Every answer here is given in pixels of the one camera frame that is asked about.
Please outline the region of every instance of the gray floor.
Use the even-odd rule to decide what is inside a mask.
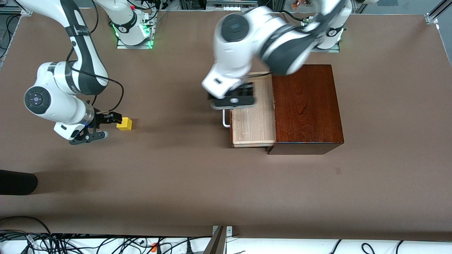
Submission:
[[[439,2],[440,0],[380,0],[377,4],[368,5],[364,13],[425,14],[430,12]],[[449,8],[438,18],[438,23],[439,32],[452,65],[452,8]]]

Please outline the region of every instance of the wooden drawer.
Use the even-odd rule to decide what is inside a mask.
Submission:
[[[250,81],[256,106],[231,110],[234,147],[262,146],[275,155],[318,155],[344,143],[330,65],[304,65],[289,76]]]

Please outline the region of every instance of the wooden box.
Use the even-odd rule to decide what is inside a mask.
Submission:
[[[271,155],[321,155],[344,143],[331,65],[304,65],[254,82],[256,106],[231,110],[234,147]]]

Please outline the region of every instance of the gray joint cap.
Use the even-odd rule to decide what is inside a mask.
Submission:
[[[248,35],[250,25],[241,15],[230,14],[221,24],[221,35],[227,42],[239,42]]]

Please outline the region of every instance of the dark red wood surface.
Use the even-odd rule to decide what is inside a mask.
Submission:
[[[272,83],[277,143],[344,142],[331,65],[304,65]]]

